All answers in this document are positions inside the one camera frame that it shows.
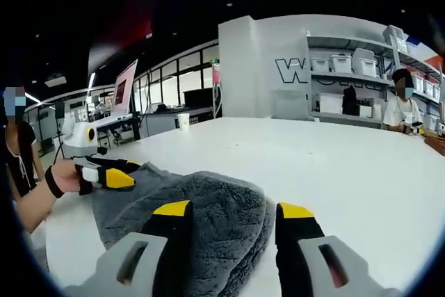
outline fuzzy gray cloth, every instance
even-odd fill
[[[131,192],[99,189],[92,208],[108,249],[138,232],[160,206],[193,203],[191,277],[188,296],[237,296],[266,249],[275,205],[248,182],[212,172],[173,175],[150,163],[131,175]]]

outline black wristband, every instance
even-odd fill
[[[53,173],[51,171],[50,166],[46,173],[44,174],[44,179],[47,181],[49,190],[53,193],[56,198],[61,198],[63,195],[63,192],[60,190],[60,188],[57,186],[57,183],[54,181]]]

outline laptop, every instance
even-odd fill
[[[114,86],[113,105],[111,107],[111,115],[107,118],[94,121],[92,124],[96,128],[105,127],[121,120],[132,118],[133,115],[129,112],[130,96],[133,88],[134,74],[138,60],[136,59],[129,65],[116,79]]]

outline monitor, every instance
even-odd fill
[[[131,89],[137,65],[138,60],[136,59],[116,79],[111,115],[124,115],[129,112]]]

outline black shirt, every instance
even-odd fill
[[[17,125],[20,154],[14,155],[6,143],[6,163],[20,196],[25,196],[36,184],[33,171],[33,148],[35,141],[33,128],[25,121]]]

